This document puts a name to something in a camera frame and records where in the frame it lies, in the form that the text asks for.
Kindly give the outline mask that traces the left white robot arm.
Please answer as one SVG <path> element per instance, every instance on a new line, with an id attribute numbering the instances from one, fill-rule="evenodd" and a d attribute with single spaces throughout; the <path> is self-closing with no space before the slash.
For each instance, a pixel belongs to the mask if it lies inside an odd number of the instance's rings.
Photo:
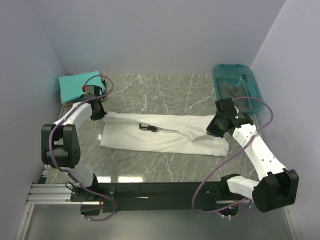
<path id="1" fill-rule="evenodd" d="M 45 165 L 66 173 L 79 187 L 99 190 L 97 177 L 80 163 L 81 149 L 77 131 L 87 119 L 101 120 L 106 112 L 100 100 L 101 88 L 84 85 L 80 102 L 58 121 L 41 128 L 41 160 Z"/>

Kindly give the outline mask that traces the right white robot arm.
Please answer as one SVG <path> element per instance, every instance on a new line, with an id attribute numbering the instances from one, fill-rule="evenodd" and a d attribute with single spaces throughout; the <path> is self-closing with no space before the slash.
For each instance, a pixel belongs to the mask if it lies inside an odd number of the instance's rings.
<path id="1" fill-rule="evenodd" d="M 271 152 L 254 121 L 247 113 L 240 113 L 231 98 L 215 102 L 216 113 L 206 128 L 207 134 L 223 138 L 229 133 L 244 149 L 251 161 L 258 180 L 239 174 L 223 176 L 220 192 L 224 197 L 233 194 L 253 200 L 257 209 L 266 213 L 295 203 L 299 175 L 288 170 Z"/>

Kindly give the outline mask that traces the white printed t shirt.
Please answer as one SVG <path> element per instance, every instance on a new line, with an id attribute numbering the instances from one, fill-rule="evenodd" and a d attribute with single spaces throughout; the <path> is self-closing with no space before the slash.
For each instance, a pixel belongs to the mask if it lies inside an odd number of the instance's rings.
<path id="1" fill-rule="evenodd" d="M 229 144 L 207 134 L 212 115 L 116 113 L 103 118 L 100 146 L 141 152 L 225 157 Z"/>

